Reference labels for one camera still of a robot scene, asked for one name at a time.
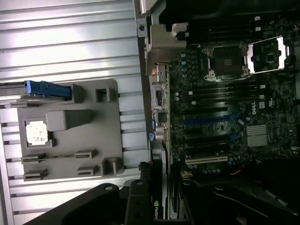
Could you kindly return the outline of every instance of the metal ridged panel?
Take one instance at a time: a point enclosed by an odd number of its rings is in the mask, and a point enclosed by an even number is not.
[[[0,167],[7,220],[23,224],[94,186],[122,187],[148,161],[135,19],[131,0],[0,0],[0,82],[118,83],[121,176],[24,182],[16,109],[1,109]]]

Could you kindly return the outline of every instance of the pci express slot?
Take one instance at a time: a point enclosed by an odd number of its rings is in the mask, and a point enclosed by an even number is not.
[[[185,135],[194,135],[202,133],[201,127],[186,128],[183,130]]]
[[[186,126],[188,126],[188,125],[204,125],[204,124],[230,121],[231,119],[232,119],[232,115],[219,116],[219,117],[208,117],[208,118],[201,118],[201,119],[186,119],[186,120],[184,120],[184,124]]]
[[[199,158],[186,158],[187,165],[196,165],[196,164],[204,164],[204,163],[219,163],[219,162],[227,162],[228,157],[199,157]]]
[[[230,145],[227,143],[214,144],[214,145],[206,145],[200,146],[199,148],[185,148],[185,151],[188,155],[193,155],[195,153],[214,153],[214,152],[228,152],[230,150]]]
[[[206,114],[206,113],[220,113],[227,112],[226,107],[212,107],[212,108],[201,108],[201,109],[188,109],[183,112],[184,115],[194,115],[194,114]]]
[[[216,144],[227,144],[230,142],[228,135],[212,136],[205,138],[192,138],[183,141],[188,146],[199,148],[200,146],[211,146]]]

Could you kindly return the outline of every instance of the cpu socket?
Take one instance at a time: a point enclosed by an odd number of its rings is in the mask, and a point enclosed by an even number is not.
[[[204,79],[210,82],[244,80],[251,76],[247,65],[245,44],[209,46],[202,49],[208,56],[208,69]]]
[[[247,61],[250,74],[267,73],[285,69],[290,48],[283,36],[253,42],[248,45]]]

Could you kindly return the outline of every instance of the motherboard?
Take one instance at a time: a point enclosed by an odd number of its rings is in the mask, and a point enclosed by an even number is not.
[[[300,155],[293,55],[298,25],[281,17],[251,23],[254,35],[200,38],[169,65],[169,142],[184,174],[208,176]],[[156,91],[161,105],[162,93],[164,86]]]

